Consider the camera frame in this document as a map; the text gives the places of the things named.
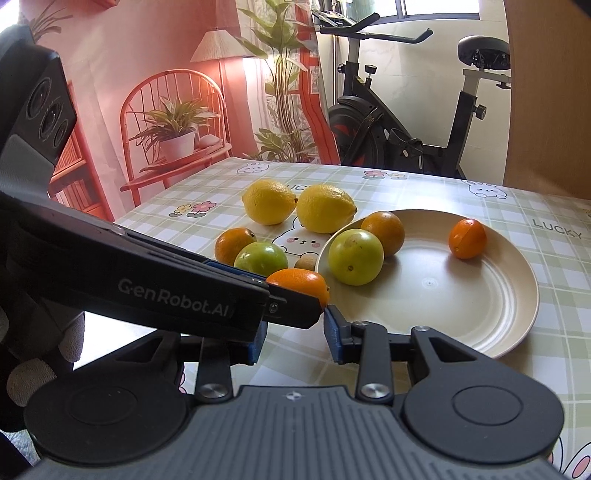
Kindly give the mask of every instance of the wooden chair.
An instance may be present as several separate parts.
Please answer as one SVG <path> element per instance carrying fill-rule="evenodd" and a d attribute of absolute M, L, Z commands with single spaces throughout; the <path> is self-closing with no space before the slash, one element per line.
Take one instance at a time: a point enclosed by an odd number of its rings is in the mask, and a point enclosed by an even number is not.
<path fill-rule="evenodd" d="M 157 143 L 146 148 L 146 142 L 130 140 L 149 127 L 145 112 L 162 109 L 160 97 L 172 102 L 202 100 L 209 111 L 217 113 L 219 117 L 199 126 L 198 133 L 201 137 L 213 134 L 221 142 L 204 150 L 195 150 L 192 155 L 170 163 L 160 155 Z M 161 181 L 164 188 L 168 188 L 173 184 L 172 177 L 194 173 L 228 158 L 232 145 L 226 133 L 227 118 L 222 91 L 203 73 L 186 69 L 167 70 L 145 79 L 131 91 L 121 108 L 119 120 L 128 182 L 120 190 L 130 190 L 134 205 L 138 206 L 141 203 L 141 187 Z"/>

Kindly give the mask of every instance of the window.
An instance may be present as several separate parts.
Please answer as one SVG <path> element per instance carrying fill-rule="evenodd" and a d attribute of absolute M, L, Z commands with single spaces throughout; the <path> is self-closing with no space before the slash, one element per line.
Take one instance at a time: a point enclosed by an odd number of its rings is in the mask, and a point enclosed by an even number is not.
<path fill-rule="evenodd" d="M 0 0 L 0 32 L 18 21 L 18 0 Z"/>
<path fill-rule="evenodd" d="M 479 19 L 478 0 L 339 0 L 340 11 L 353 20 L 374 12 L 378 23 L 429 18 Z"/>

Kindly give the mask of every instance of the plate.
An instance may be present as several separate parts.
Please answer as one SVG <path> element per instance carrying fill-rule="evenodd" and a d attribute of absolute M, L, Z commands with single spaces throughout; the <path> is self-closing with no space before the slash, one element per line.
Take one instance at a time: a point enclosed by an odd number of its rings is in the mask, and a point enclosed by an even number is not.
<path fill-rule="evenodd" d="M 359 228 L 363 219 L 335 233 L 320 252 L 317 271 L 330 287 L 331 303 L 347 321 L 380 323 L 390 333 L 431 326 L 493 358 L 517 346 L 534 324 L 539 301 L 534 272 L 522 253 L 485 225 L 485 252 L 459 260 L 447 239 L 465 217 L 434 210 L 393 213 L 404 225 L 404 245 L 369 284 L 342 284 L 328 268 L 335 237 Z"/>

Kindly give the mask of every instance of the small orange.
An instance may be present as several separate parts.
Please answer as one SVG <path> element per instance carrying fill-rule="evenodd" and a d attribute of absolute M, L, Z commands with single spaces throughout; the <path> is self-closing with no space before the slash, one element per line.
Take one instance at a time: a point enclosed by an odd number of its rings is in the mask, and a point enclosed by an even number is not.
<path fill-rule="evenodd" d="M 256 242 L 255 234 L 248 228 L 230 228 L 216 240 L 216 260 L 226 265 L 233 265 L 242 249 Z"/>
<path fill-rule="evenodd" d="M 465 218 L 452 228 L 448 243 L 449 250 L 457 258 L 473 258 L 486 248 L 486 231 L 478 220 Z"/>
<path fill-rule="evenodd" d="M 316 297 L 322 308 L 325 308 L 330 300 L 329 288 L 324 277 L 303 268 L 279 270 L 267 277 L 267 283 Z"/>
<path fill-rule="evenodd" d="M 404 243 L 404 225 L 392 212 L 374 212 L 361 223 L 361 228 L 374 234 L 384 247 L 384 256 L 394 255 Z"/>

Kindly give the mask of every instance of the lemon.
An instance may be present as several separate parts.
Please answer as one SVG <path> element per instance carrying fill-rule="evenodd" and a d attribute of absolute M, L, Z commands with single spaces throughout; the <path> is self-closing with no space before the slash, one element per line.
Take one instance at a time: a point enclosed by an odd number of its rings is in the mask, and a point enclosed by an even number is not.
<path fill-rule="evenodd" d="M 283 222 L 296 208 L 296 196 L 281 182 L 260 179 L 242 195 L 246 214 L 261 225 Z"/>
<path fill-rule="evenodd" d="M 351 223 L 356 213 L 349 194 L 332 185 L 311 185 L 297 202 L 301 225 L 315 233 L 334 233 Z"/>

